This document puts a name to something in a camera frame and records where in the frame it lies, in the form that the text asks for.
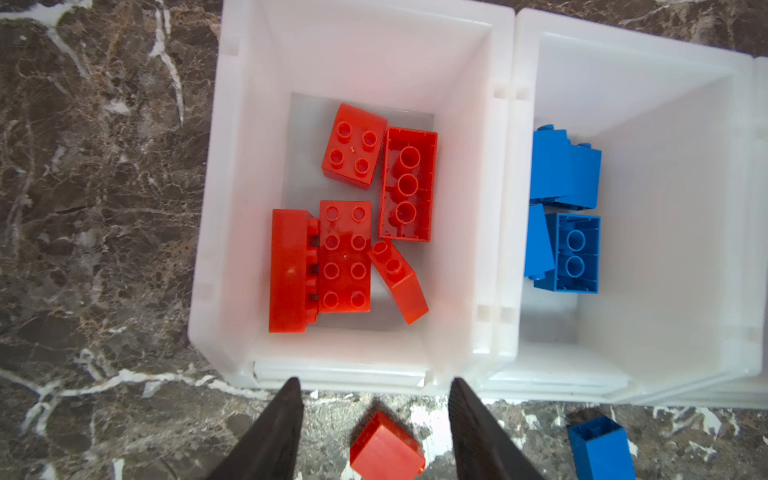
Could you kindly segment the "white middle bin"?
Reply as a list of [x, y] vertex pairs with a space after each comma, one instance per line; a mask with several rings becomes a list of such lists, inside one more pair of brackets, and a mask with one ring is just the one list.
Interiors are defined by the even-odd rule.
[[[755, 59], [524, 9], [516, 17], [484, 397], [637, 403], [744, 371], [739, 288]], [[601, 150], [597, 294], [522, 273], [535, 128]]]

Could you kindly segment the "blue studded brick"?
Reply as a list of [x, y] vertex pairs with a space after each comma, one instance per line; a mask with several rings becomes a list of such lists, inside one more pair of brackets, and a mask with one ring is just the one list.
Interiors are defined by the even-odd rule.
[[597, 294], [601, 218], [550, 213], [546, 215], [546, 225], [554, 269], [534, 280], [534, 287], [558, 293]]

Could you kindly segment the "long red brick slanted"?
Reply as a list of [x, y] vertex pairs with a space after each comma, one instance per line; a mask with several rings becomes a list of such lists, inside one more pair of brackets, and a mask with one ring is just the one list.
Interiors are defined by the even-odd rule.
[[302, 333], [319, 313], [320, 222], [303, 210], [272, 214], [269, 331]]

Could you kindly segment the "blue brick tall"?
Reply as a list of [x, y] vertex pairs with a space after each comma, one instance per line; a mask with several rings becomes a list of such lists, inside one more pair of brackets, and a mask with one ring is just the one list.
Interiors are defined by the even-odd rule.
[[555, 268], [546, 213], [542, 204], [529, 207], [524, 276], [541, 280]]

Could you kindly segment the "red square brick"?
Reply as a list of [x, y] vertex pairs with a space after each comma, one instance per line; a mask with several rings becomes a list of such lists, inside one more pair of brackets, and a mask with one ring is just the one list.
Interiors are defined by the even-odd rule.
[[429, 312], [414, 269], [390, 240], [376, 242], [368, 251], [368, 256], [408, 325], [412, 325]]
[[363, 479], [411, 480], [426, 467], [421, 445], [378, 411], [350, 448], [350, 465]]

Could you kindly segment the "lone blue brick front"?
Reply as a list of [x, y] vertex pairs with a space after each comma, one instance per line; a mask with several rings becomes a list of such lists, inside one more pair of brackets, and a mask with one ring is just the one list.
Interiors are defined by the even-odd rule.
[[557, 198], [554, 205], [569, 210], [591, 210], [598, 205], [602, 151], [589, 143], [570, 145], [573, 191]]

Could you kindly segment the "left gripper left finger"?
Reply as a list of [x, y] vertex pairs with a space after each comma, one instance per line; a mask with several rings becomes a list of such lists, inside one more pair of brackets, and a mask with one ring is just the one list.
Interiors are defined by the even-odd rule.
[[300, 381], [292, 377], [208, 479], [293, 479], [303, 413]]

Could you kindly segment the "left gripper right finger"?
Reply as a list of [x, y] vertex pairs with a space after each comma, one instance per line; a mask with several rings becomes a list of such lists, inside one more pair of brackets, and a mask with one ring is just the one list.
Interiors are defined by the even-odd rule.
[[543, 478], [461, 377], [451, 383], [448, 412], [459, 479]]

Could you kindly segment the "long red brick front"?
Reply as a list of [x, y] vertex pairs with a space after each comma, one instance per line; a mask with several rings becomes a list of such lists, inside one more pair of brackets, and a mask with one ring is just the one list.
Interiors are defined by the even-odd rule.
[[438, 134], [387, 129], [382, 168], [378, 236], [428, 242], [434, 196]]

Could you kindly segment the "white left bin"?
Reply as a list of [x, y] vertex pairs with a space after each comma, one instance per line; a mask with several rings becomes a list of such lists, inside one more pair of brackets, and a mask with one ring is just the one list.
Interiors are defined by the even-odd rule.
[[[494, 371], [514, 29], [474, 1], [224, 3], [188, 335], [226, 382], [433, 394]], [[429, 312], [407, 325], [374, 277], [369, 312], [272, 334], [273, 211], [380, 195], [322, 173], [341, 102], [438, 135], [431, 239], [399, 244]]]

